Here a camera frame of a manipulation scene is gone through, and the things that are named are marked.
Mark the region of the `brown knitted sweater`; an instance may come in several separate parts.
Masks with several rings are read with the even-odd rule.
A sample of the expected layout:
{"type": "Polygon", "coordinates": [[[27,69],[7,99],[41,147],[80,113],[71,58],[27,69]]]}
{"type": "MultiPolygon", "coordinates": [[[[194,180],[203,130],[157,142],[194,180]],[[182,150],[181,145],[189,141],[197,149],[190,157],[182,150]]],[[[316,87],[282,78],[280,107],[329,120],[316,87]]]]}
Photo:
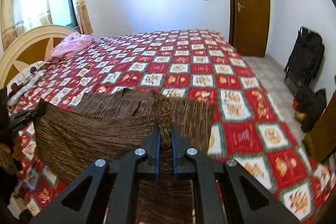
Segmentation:
{"type": "Polygon", "coordinates": [[[139,147],[158,123],[163,132],[160,178],[140,182],[137,218],[146,223],[193,221],[192,183],[173,179],[169,132],[176,123],[181,136],[207,152],[212,103],[126,88],[113,94],[86,93],[73,111],[44,100],[39,105],[45,114],[34,120],[36,153],[66,184],[97,159],[121,159],[139,147]]]}

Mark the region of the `red patchwork bed quilt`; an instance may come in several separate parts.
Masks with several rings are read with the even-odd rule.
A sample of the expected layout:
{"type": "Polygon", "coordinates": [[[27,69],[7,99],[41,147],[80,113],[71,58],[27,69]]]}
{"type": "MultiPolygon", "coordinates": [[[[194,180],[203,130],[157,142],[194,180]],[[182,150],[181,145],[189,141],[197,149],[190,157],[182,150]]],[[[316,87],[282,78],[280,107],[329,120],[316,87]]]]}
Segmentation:
{"type": "Polygon", "coordinates": [[[33,109],[40,99],[74,110],[86,93],[122,89],[212,103],[210,156],[236,159],[302,223],[326,207],[335,174],[308,158],[250,65],[219,32],[157,31],[102,38],[44,76],[13,106],[33,109]]]}

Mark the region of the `pink folded cloth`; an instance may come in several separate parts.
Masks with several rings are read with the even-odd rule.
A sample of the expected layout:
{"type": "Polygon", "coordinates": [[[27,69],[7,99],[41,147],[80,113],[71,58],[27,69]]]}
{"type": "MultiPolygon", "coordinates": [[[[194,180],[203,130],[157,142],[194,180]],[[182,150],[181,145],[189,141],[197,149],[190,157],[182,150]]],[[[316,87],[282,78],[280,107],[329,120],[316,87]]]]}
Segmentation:
{"type": "Polygon", "coordinates": [[[94,38],[92,36],[73,32],[46,55],[45,61],[51,64],[57,64],[62,60],[70,59],[89,47],[93,42],[94,38]]]}

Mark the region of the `black bag on floor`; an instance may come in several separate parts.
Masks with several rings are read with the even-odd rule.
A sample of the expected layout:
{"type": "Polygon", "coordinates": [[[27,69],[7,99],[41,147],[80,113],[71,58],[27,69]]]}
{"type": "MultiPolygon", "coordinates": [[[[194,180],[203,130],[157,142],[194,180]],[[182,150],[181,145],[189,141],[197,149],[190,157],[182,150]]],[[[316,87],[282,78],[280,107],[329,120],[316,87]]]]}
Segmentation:
{"type": "Polygon", "coordinates": [[[301,123],[304,133],[310,132],[326,109],[326,90],[314,92],[310,87],[301,87],[293,99],[295,118],[301,123]]]}

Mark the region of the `wooden bed headboard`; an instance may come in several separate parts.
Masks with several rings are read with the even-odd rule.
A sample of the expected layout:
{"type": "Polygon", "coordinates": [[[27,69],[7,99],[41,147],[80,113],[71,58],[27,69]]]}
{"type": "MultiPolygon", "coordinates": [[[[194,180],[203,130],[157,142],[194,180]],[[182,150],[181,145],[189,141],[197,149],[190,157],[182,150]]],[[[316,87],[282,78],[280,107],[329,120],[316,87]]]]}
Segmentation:
{"type": "Polygon", "coordinates": [[[69,27],[47,25],[33,28],[16,38],[1,57],[1,88],[29,65],[43,61],[54,47],[74,32],[69,27]]]}

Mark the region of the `white grey clothes pile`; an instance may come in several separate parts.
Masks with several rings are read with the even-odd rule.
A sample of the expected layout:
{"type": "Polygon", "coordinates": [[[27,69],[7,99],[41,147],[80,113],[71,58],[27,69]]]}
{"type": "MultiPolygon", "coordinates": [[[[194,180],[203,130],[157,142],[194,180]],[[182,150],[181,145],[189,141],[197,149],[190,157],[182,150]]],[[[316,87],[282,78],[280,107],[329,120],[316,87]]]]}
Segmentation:
{"type": "Polygon", "coordinates": [[[44,76],[50,65],[50,62],[37,61],[14,76],[7,84],[7,106],[13,107],[19,98],[44,76]]]}

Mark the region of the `brown wooden door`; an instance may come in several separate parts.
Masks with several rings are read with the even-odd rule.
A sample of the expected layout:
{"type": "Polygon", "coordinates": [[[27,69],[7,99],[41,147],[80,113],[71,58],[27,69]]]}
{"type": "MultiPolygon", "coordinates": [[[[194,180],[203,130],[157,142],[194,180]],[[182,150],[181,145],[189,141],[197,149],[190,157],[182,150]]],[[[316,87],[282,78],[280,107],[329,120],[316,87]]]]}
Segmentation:
{"type": "Polygon", "coordinates": [[[229,42],[241,56],[264,57],[270,0],[230,0],[229,42]]]}

